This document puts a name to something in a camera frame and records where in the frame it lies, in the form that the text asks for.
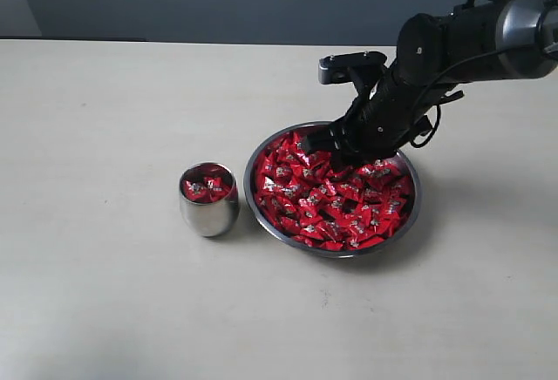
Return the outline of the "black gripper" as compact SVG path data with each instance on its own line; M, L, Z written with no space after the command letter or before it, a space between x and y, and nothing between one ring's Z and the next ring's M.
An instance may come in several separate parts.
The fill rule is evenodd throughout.
M351 82L357 96L349 109L331 125L316 128L304 137L304 152L330 152L330 166L339 171L392 158L417 136L434 130L427 112L446 98L455 98L459 81L439 78L439 70L409 69L395 59L385 63L374 85L361 79Z

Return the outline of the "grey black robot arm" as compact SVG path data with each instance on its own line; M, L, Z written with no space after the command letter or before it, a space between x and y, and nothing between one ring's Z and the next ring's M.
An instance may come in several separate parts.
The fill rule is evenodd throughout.
M346 164L421 148L439 128L427 117L464 94L458 85L544 78L557 67L557 0L493 0L446 17L418 14L398 35L396 57L365 51L322 58L323 85L351 82L357 96L339 119L302 141Z

